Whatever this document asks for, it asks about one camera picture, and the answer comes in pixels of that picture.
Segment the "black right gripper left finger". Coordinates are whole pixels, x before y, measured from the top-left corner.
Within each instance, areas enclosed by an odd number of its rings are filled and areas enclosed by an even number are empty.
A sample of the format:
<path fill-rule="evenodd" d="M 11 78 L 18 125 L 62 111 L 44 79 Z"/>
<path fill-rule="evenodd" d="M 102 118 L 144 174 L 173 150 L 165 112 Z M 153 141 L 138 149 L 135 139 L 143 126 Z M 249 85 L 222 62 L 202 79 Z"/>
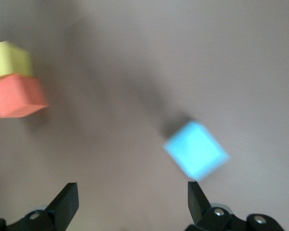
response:
<path fill-rule="evenodd" d="M 10 225 L 0 218 L 0 231 L 66 231 L 78 208 L 78 185 L 68 183 L 45 209 L 29 212 Z"/>

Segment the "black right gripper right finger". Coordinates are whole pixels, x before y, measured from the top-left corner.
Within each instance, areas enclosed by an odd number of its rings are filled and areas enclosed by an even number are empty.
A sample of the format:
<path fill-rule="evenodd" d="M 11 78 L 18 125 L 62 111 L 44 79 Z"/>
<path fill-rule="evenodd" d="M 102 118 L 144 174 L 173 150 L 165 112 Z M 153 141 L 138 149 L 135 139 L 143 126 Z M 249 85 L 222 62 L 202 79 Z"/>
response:
<path fill-rule="evenodd" d="M 188 182 L 188 208 L 193 220 L 185 231 L 285 231 L 272 217 L 249 214 L 238 218 L 229 207 L 210 203 L 196 181 Z"/>

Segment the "orange foam cube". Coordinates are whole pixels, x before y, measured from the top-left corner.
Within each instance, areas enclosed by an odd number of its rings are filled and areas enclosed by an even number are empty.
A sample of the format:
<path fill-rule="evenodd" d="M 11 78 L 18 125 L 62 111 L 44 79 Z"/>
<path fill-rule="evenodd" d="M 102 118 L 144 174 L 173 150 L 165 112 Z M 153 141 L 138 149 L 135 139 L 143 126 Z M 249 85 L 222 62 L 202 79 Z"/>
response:
<path fill-rule="evenodd" d="M 0 118 L 25 117 L 48 106 L 38 78 L 14 74 L 0 80 Z"/>

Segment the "yellow foam cube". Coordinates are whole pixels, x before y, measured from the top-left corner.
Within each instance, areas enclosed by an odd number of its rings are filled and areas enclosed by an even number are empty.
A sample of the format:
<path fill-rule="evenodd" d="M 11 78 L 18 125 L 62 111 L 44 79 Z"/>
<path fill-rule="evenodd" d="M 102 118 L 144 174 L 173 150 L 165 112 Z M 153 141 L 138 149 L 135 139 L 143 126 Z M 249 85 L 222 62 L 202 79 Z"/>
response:
<path fill-rule="evenodd" d="M 0 79 L 13 74 L 34 76 L 31 54 L 9 41 L 2 41 L 0 42 Z"/>

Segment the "brown table cover sheet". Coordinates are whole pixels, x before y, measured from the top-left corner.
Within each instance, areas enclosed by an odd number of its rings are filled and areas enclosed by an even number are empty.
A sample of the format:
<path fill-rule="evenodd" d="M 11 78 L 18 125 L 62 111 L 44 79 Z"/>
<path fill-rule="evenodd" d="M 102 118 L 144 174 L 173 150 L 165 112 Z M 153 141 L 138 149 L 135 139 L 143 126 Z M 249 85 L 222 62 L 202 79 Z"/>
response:
<path fill-rule="evenodd" d="M 289 0 L 0 0 L 50 106 L 0 119 L 0 218 L 69 182 L 68 231 L 183 231 L 188 177 L 163 149 L 188 119 L 230 160 L 200 182 L 289 231 Z"/>

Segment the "blue foam cube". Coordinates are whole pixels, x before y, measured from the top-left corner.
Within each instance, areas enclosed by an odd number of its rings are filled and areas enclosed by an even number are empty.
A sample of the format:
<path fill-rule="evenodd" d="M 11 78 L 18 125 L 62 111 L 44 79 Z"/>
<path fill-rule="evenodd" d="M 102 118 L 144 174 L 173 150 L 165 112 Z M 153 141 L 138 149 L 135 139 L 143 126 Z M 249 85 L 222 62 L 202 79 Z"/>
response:
<path fill-rule="evenodd" d="M 182 172 L 201 181 L 230 160 L 229 154 L 201 123 L 189 120 L 163 145 Z"/>

